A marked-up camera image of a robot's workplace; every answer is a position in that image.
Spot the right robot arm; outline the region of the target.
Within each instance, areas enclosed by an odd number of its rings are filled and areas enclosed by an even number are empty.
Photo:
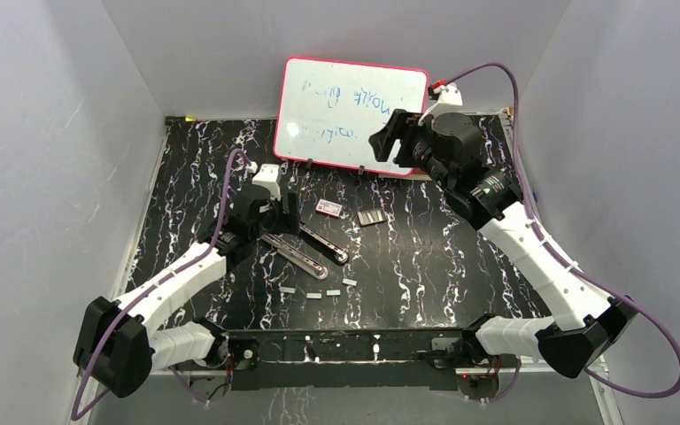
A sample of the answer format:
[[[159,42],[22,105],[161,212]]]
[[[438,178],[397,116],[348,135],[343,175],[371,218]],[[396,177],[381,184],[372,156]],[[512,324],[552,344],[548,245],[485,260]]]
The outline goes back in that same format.
[[[486,165],[482,133],[467,115],[430,118],[397,109],[368,142],[376,161],[424,171],[446,204],[508,257],[551,312],[538,319],[485,314],[448,348],[450,358],[484,367],[497,355],[525,356],[576,378],[629,326],[636,313],[628,301],[593,288],[576,276],[574,264],[552,257],[552,238],[534,233],[510,174]]]

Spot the red white staple box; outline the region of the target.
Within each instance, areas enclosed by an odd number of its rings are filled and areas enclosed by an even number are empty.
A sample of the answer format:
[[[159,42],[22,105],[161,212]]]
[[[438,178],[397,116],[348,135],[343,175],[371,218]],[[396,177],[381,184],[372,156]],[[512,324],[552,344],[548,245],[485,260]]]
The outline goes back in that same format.
[[[332,201],[328,201],[327,199],[324,198],[321,198],[315,207],[315,211],[317,213],[321,213],[333,218],[340,218],[342,215],[342,210],[343,210],[342,205]]]

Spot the cardboard staple box tray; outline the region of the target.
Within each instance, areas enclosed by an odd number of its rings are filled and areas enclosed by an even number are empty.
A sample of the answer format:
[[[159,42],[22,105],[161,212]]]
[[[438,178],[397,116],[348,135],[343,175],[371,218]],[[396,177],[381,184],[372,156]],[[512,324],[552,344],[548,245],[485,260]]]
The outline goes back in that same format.
[[[360,211],[357,216],[361,227],[375,226],[387,221],[386,214],[381,208]]]

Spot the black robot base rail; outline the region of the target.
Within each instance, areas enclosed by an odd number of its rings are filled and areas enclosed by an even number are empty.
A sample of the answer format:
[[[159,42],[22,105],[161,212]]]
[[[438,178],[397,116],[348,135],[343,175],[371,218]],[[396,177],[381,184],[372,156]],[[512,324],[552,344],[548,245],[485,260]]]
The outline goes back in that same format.
[[[232,330],[234,390],[424,387],[496,391],[516,359],[473,361],[459,328]]]

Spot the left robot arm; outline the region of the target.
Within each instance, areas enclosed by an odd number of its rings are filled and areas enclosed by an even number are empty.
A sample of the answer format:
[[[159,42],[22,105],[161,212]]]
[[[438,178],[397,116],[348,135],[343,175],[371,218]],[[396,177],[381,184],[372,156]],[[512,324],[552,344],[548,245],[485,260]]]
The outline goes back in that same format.
[[[244,186],[169,268],[114,300],[98,297],[88,305],[74,363],[118,398],[138,390],[153,371],[187,361],[222,367],[231,356],[223,327],[206,319],[168,330],[162,323],[250,257],[262,236],[295,235],[299,222],[297,193],[275,197],[265,187]]]

